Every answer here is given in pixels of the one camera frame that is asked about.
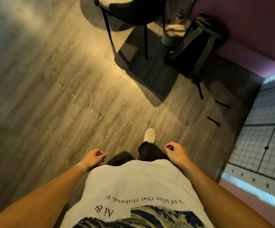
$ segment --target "person's right arm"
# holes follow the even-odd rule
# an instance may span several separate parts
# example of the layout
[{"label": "person's right arm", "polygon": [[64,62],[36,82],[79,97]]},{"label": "person's right arm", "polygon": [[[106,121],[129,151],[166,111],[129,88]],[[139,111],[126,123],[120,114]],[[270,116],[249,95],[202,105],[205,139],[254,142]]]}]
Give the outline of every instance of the person's right arm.
[{"label": "person's right arm", "polygon": [[185,176],[193,183],[209,217],[220,228],[261,227],[273,228],[255,210],[215,183],[191,161],[185,148],[169,142],[164,146],[169,159],[179,166]]}]

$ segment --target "forearm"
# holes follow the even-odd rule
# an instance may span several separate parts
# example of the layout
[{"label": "forearm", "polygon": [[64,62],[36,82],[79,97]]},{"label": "forearm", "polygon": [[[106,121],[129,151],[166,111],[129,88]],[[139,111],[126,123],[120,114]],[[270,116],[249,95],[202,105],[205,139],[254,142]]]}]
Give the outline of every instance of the forearm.
[{"label": "forearm", "polygon": [[256,211],[211,180],[192,161],[181,168],[218,227],[273,227]]},{"label": "forearm", "polygon": [[52,228],[86,170],[76,165],[0,213],[0,227]]}]

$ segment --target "black chair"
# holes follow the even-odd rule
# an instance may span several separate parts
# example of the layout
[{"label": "black chair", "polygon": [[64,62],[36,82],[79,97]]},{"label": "black chair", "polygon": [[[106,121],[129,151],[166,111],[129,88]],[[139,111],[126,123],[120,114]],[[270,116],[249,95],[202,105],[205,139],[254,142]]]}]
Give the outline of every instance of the black chair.
[{"label": "black chair", "polygon": [[131,25],[144,26],[145,58],[148,59],[147,24],[160,15],[165,31],[165,4],[167,0],[94,0],[104,15],[105,24],[113,45],[107,13]]}]

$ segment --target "wave print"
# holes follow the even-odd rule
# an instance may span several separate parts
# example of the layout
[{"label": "wave print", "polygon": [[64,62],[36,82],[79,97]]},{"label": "wave print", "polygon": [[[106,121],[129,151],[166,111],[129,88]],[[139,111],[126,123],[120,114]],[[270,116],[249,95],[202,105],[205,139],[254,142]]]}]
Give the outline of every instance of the wave print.
[{"label": "wave print", "polygon": [[83,218],[73,228],[207,228],[192,211],[170,210],[166,207],[140,206],[131,209],[131,217],[104,222]]}]

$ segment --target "pink wall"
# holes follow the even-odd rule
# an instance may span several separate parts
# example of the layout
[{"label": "pink wall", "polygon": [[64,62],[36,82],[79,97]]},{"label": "pink wall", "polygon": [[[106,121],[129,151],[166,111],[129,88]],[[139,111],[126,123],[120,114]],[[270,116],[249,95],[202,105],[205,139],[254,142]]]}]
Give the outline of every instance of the pink wall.
[{"label": "pink wall", "polygon": [[201,12],[229,29],[221,56],[261,76],[275,74],[275,0],[197,0],[191,18]]},{"label": "pink wall", "polygon": [[261,201],[256,196],[238,188],[223,178],[219,184],[265,217],[275,227],[275,207]]}]

